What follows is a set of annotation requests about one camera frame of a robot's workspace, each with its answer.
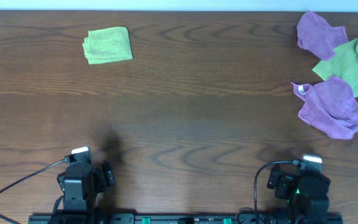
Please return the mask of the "purple cloth with white tag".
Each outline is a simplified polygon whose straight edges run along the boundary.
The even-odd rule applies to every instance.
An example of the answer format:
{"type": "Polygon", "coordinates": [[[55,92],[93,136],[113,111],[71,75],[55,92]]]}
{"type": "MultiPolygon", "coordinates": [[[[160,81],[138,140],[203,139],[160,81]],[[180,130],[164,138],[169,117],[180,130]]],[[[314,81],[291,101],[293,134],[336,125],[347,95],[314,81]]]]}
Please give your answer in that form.
{"type": "Polygon", "coordinates": [[[358,102],[352,88],[337,76],[311,85],[292,83],[304,104],[298,117],[332,139],[352,139],[358,132],[358,102]]]}

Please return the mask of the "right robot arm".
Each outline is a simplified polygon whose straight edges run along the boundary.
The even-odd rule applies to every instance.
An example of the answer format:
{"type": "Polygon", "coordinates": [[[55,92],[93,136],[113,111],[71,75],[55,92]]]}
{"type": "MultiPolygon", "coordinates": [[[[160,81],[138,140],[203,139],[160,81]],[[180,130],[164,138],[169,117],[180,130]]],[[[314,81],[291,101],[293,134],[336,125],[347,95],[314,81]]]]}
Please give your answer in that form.
{"type": "Polygon", "coordinates": [[[273,210],[269,223],[324,223],[329,199],[330,179],[322,173],[321,165],[299,166],[295,173],[273,166],[267,188],[275,197],[287,202],[285,208],[273,210]]]}

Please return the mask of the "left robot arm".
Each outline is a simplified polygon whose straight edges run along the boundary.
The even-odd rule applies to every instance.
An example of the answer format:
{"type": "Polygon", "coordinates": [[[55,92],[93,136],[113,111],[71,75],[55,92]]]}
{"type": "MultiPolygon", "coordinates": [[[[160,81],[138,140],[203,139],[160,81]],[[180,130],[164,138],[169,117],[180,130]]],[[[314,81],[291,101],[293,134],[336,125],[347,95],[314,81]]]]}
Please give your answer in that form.
{"type": "Polygon", "coordinates": [[[63,196],[56,200],[49,223],[109,223],[109,215],[96,207],[97,195],[115,184],[108,161],[103,161],[100,168],[87,162],[70,164],[57,180],[63,196]]]}

